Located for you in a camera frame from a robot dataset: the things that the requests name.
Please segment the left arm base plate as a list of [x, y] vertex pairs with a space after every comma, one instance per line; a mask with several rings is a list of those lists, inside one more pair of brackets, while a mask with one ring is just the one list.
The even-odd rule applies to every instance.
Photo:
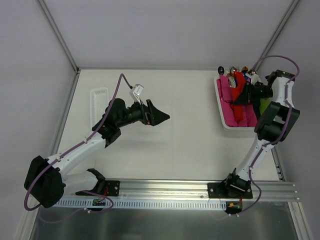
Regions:
[[98, 180], [93, 189], [88, 190], [90, 193], [107, 196], [118, 197], [120, 191], [120, 181], [118, 180]]

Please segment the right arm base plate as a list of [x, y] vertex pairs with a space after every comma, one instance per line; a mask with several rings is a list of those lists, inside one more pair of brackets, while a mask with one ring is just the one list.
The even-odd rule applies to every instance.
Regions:
[[210, 199], [253, 199], [251, 191], [241, 191], [234, 187], [227, 187], [224, 182], [209, 182], [207, 193]]

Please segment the green handled spoon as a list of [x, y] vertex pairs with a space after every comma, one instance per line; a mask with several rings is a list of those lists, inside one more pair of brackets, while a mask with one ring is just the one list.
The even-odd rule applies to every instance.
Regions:
[[228, 77], [228, 84], [231, 88], [236, 88], [238, 86], [237, 80], [233, 76]]

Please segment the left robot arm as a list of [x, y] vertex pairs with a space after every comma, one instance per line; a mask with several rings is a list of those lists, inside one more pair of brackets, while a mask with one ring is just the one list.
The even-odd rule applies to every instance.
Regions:
[[31, 161], [24, 182], [27, 191], [25, 209], [32, 210], [27, 205], [29, 196], [34, 197], [40, 206], [50, 208], [70, 194], [108, 194], [109, 184], [96, 169], [89, 168], [76, 174], [72, 174], [71, 170], [91, 154], [114, 143], [120, 137], [122, 127], [136, 122], [154, 127], [169, 119], [170, 116], [157, 109], [149, 99], [146, 104], [134, 102], [130, 107], [121, 98], [111, 100], [101, 120], [92, 127], [84, 140], [63, 153], [47, 158], [39, 155]]

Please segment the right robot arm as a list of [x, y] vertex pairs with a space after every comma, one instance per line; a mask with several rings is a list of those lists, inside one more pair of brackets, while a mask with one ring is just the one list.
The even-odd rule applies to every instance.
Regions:
[[269, 105], [259, 117], [254, 128], [256, 134], [243, 161], [229, 173], [220, 184], [222, 193], [228, 199], [252, 199], [251, 184], [256, 169], [268, 152], [279, 142], [283, 142], [300, 116], [292, 100], [292, 90], [296, 76], [282, 70], [273, 71], [266, 77], [267, 85], [257, 82], [247, 83], [246, 95], [241, 94], [242, 102], [253, 100], [255, 96], [271, 98]]

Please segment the red paper napkin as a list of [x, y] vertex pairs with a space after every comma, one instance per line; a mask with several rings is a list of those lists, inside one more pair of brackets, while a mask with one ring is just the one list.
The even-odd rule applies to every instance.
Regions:
[[235, 121], [241, 122], [244, 119], [243, 115], [243, 108], [242, 105], [239, 103], [238, 98], [242, 94], [246, 80], [242, 72], [236, 71], [234, 74], [234, 80], [236, 83], [236, 87], [231, 88], [231, 96], [232, 96], [232, 107], [234, 112]]

